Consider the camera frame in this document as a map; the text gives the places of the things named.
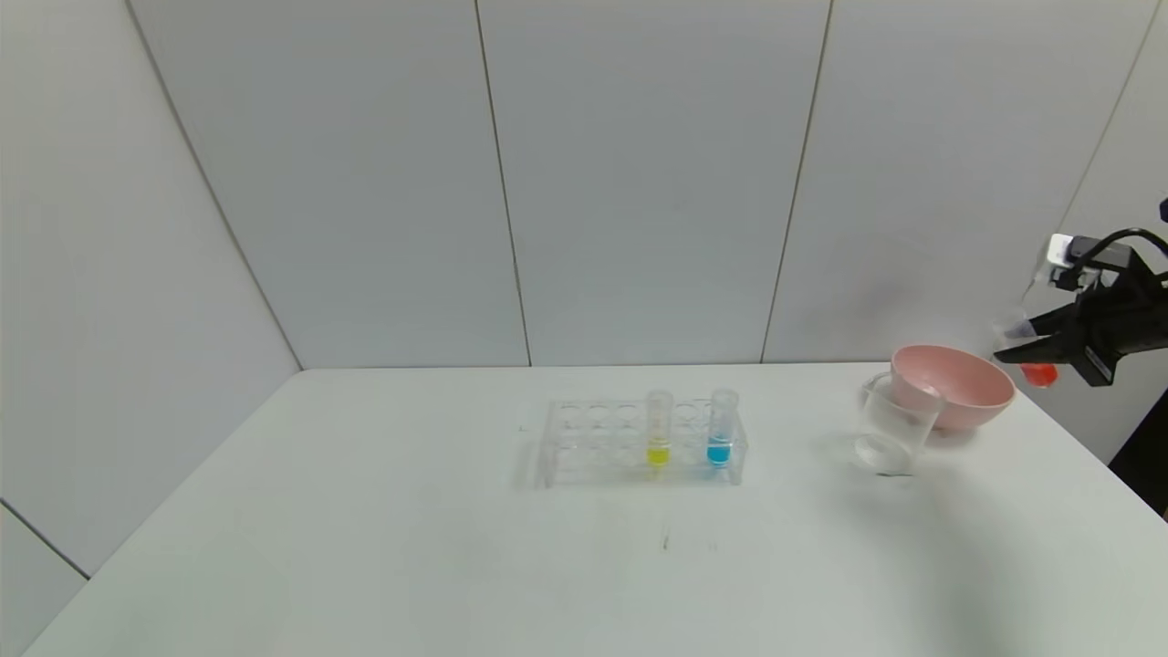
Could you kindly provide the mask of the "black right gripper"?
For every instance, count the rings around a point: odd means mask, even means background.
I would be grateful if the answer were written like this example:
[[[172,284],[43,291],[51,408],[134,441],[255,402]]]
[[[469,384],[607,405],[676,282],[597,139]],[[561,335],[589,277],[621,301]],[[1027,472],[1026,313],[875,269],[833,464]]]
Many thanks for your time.
[[[1089,288],[1076,302],[1030,318],[1036,336],[1006,334],[993,357],[1004,364],[1069,364],[1091,386],[1114,383],[1122,358],[1167,346],[1167,291]]]

